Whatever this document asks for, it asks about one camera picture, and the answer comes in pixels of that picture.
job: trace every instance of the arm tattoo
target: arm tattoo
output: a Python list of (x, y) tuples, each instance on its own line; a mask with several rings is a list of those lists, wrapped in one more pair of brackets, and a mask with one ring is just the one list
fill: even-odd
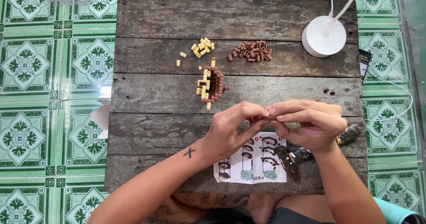
[(224, 194), (224, 193), (189, 193), (186, 204), (201, 209), (213, 208), (240, 208), (244, 209), (250, 194)]
[[(168, 215), (175, 215), (178, 214), (179, 212), (171, 212), (170, 211), (170, 207), (169, 206), (159, 206), (158, 209), (160, 208), (166, 208), (167, 214)], [(149, 223), (149, 224), (188, 224), (189, 222), (184, 221), (184, 222), (178, 222), (178, 221), (169, 221), (166, 219), (158, 219), (159, 218), (159, 214), (158, 214), (158, 209), (156, 211), (154, 211), (154, 213), (152, 213), (143, 223)]]
[(191, 158), (191, 152), (195, 152), (195, 149), (192, 150), (191, 147), (189, 147), (188, 152), (184, 154), (184, 156), (188, 155), (189, 158)]

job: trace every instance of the shorts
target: shorts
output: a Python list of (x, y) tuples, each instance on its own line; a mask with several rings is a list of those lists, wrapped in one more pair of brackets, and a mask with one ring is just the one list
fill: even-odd
[[(268, 220), (268, 224), (322, 224), (307, 216), (294, 212), (284, 207), (278, 207), (272, 217)], [(192, 222), (191, 224), (255, 224), (253, 219), (247, 212), (232, 209), (219, 208), (210, 210), (210, 212), (202, 218)]]

